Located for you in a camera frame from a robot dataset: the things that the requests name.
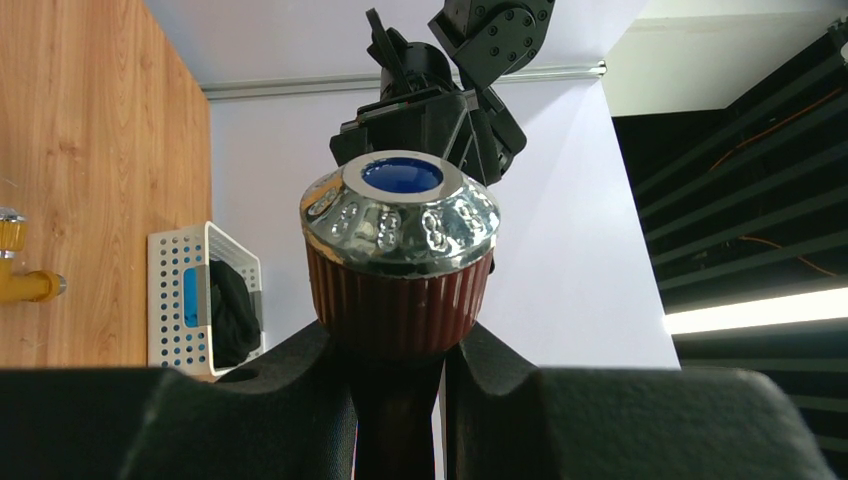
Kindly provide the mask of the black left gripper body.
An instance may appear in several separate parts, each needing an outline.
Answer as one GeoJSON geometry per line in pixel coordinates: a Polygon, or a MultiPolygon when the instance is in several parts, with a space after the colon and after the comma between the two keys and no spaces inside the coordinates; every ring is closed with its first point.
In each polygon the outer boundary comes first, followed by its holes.
{"type": "Polygon", "coordinates": [[[342,166],[366,153],[408,150],[445,160],[484,186],[501,180],[527,144],[493,89],[429,87],[363,106],[330,139],[342,166]]]}

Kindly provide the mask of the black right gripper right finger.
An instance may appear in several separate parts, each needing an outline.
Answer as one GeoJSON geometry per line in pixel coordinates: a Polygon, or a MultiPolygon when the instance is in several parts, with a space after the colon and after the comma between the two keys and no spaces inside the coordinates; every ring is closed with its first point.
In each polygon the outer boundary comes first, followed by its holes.
{"type": "Polygon", "coordinates": [[[787,395],[733,369],[539,367],[476,326],[448,354],[450,479],[830,479],[787,395]]]}

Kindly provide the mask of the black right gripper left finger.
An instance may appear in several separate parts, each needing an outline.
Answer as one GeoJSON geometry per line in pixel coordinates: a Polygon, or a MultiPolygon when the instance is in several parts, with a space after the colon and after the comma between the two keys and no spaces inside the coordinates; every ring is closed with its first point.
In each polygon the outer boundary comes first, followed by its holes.
{"type": "Polygon", "coordinates": [[[5,370],[5,479],[348,479],[356,418],[310,324],[209,383],[173,368],[5,370]]]}

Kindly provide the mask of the brown faucet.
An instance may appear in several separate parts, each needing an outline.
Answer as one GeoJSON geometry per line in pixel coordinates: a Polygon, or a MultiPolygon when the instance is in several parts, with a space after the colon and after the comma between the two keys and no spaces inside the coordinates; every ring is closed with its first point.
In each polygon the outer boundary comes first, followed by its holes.
{"type": "Polygon", "coordinates": [[[433,155],[360,155],[299,203],[313,305],[357,416],[357,479],[431,479],[446,354],[477,322],[501,225],[495,196],[433,155]]]}

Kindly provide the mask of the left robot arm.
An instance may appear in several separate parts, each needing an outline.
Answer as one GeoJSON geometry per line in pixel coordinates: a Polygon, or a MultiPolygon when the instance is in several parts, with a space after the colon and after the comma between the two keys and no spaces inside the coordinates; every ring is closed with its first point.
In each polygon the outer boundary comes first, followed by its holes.
{"type": "Polygon", "coordinates": [[[554,6],[447,1],[428,23],[436,45],[407,40],[368,10],[380,99],[358,108],[330,139],[336,164],[405,150],[445,160],[485,186],[499,182],[527,138],[493,84],[536,58],[554,6]]]}

